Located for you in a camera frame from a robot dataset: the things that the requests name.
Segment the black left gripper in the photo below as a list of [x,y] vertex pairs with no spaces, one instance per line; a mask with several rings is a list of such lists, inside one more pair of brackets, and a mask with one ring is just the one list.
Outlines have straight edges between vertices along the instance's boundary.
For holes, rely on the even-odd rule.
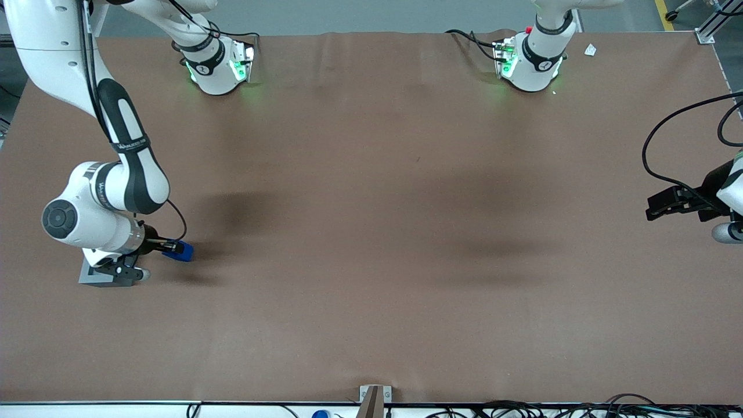
[[730,160],[711,170],[704,177],[701,186],[696,188],[701,196],[710,201],[708,208],[687,188],[672,186],[648,198],[647,220],[654,221],[662,216],[687,214],[688,212],[698,212],[700,222],[708,222],[717,217],[729,217],[730,207],[717,198],[717,192],[726,182],[733,164],[734,161]]

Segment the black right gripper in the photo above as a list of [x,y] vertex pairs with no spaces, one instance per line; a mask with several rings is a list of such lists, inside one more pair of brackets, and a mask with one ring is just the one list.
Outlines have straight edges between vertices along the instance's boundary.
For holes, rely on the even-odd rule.
[[150,254],[152,251],[159,251],[164,256],[181,256],[182,252],[175,250],[183,248],[180,240],[167,240],[157,233],[157,230],[150,225],[142,225],[144,230],[144,239],[142,243],[142,254]]

